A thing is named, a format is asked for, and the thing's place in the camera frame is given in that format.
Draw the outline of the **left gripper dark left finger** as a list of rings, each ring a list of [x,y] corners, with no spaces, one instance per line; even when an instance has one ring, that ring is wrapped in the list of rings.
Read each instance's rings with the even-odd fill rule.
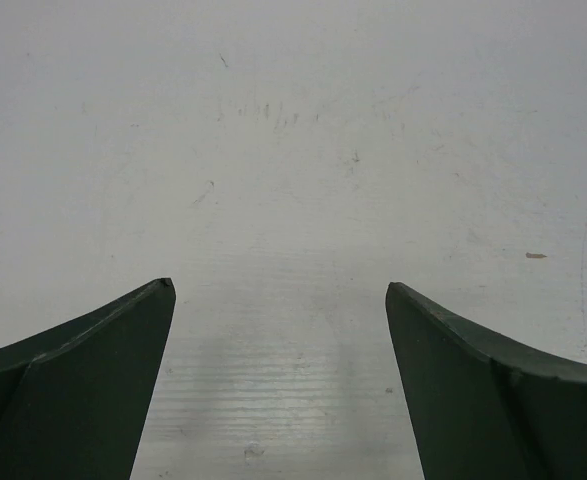
[[[175,304],[155,279],[0,348],[0,479],[129,478]]]

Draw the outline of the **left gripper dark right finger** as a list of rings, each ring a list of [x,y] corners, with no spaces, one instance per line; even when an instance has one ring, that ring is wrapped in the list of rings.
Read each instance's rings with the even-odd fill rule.
[[[403,283],[385,307],[427,479],[587,479],[587,364],[517,342]]]

